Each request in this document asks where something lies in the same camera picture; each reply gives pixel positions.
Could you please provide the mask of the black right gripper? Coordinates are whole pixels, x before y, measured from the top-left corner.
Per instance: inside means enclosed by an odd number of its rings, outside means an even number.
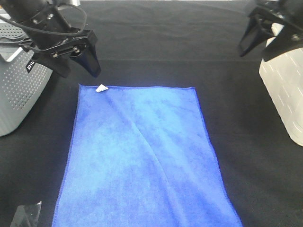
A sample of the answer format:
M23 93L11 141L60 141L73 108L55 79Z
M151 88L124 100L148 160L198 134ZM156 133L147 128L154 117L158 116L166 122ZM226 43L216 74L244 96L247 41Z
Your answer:
M264 61L303 47L302 0L249 0L247 15L251 18L238 44L240 57L275 36L272 31L273 23L284 27L263 50Z

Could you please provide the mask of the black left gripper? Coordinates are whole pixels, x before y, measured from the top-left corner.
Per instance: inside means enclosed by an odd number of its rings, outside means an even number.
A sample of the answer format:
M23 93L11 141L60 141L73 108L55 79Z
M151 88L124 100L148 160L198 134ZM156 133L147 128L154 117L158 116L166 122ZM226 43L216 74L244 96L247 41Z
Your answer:
M87 14L78 6L66 4L83 15L81 27L73 27L59 10L58 4L15 4L14 24L26 33L18 43L34 52L33 61L67 78L71 72L69 60L82 66L97 78L101 67L96 53L97 37L86 30Z

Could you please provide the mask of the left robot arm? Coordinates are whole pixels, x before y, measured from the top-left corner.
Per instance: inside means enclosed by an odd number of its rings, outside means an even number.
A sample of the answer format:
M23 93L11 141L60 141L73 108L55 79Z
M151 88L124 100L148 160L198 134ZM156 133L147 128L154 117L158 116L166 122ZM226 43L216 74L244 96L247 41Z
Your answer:
M1 20L22 29L27 35L18 43L25 52L32 51L32 60L67 77L69 61L82 66L97 77L100 64L96 54L97 37L85 28L87 14L69 0L2 0L0 5L10 16ZM82 15L82 25L72 27L60 7L74 8Z

